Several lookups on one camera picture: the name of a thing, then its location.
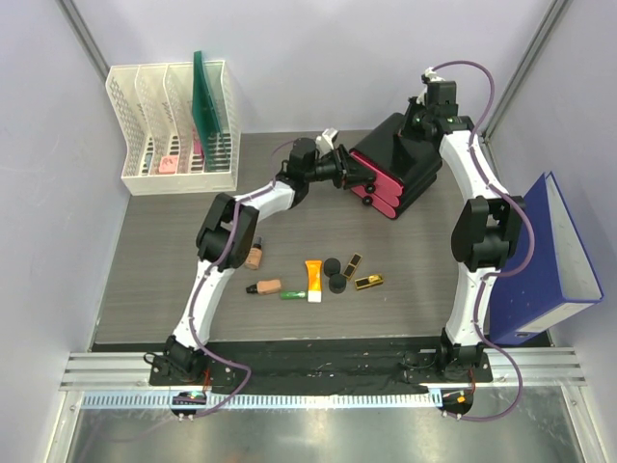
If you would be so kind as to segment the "black pink drawer organizer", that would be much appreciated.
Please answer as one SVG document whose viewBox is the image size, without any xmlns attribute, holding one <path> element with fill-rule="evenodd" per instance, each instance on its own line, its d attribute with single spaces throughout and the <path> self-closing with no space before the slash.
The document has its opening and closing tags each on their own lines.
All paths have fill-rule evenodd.
<svg viewBox="0 0 617 463">
<path fill-rule="evenodd" d="M 399 136 L 403 118 L 401 113 L 391 114 L 352 150 L 359 151 L 404 185 L 399 207 L 405 211 L 435 182 L 443 160 L 431 142 L 418 137 L 406 139 Z"/>
</svg>

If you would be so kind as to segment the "orange white cream tube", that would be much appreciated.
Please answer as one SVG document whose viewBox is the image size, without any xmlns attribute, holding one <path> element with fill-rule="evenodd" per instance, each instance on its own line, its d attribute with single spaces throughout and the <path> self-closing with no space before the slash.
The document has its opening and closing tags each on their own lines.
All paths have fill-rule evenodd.
<svg viewBox="0 0 617 463">
<path fill-rule="evenodd" d="M 307 299 L 309 303 L 322 302 L 322 261 L 318 259 L 306 260 L 305 266 L 308 275 Z"/>
</svg>

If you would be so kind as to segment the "round foundation bottle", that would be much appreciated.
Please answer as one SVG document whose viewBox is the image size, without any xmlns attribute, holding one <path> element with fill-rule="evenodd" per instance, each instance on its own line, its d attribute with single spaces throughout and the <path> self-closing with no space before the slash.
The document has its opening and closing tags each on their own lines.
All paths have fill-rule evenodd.
<svg viewBox="0 0 617 463">
<path fill-rule="evenodd" d="M 245 266 L 251 270 L 257 270 L 260 266 L 263 254 L 263 242 L 261 236 L 256 236 L 255 241 L 245 260 Z"/>
</svg>

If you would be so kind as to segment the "beige foundation tube black cap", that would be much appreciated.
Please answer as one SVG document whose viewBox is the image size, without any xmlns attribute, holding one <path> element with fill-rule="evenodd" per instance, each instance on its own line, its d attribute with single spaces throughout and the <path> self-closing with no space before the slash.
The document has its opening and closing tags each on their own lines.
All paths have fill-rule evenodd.
<svg viewBox="0 0 617 463">
<path fill-rule="evenodd" d="M 247 294 L 269 295 L 282 291 L 282 281 L 280 279 L 258 281 L 246 287 Z"/>
</svg>

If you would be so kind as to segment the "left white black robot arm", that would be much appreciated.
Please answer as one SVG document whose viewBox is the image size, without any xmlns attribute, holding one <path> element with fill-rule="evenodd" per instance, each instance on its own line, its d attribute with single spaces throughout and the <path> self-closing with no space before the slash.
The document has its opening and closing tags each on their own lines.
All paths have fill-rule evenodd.
<svg viewBox="0 0 617 463">
<path fill-rule="evenodd" d="M 329 181 L 345 190 L 375 182 L 375 172 L 337 146 L 336 136 L 328 129 L 314 139 L 287 142 L 289 155 L 266 185 L 244 195 L 216 196 L 196 237 L 197 274 L 183 315 L 163 351 L 144 355 L 150 385 L 200 384 L 211 364 L 244 371 L 243 383 L 251 378 L 248 366 L 206 347 L 213 316 L 230 277 L 249 256 L 259 222 L 298 205 L 314 182 Z"/>
</svg>

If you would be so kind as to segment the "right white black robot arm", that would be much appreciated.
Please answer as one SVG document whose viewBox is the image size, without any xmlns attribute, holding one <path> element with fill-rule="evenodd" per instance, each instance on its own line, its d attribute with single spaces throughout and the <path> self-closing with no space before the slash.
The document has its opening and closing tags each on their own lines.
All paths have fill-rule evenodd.
<svg viewBox="0 0 617 463">
<path fill-rule="evenodd" d="M 434 360 L 439 376 L 455 381 L 482 366 L 491 292 L 516 252 L 524 203 L 521 197 L 509 196 L 497 180 L 473 122 L 458 114 L 456 83 L 433 73 L 422 82 L 424 89 L 410 99 L 400 134 L 433 144 L 464 200 L 450 240 L 458 262 L 457 289 Z"/>
</svg>

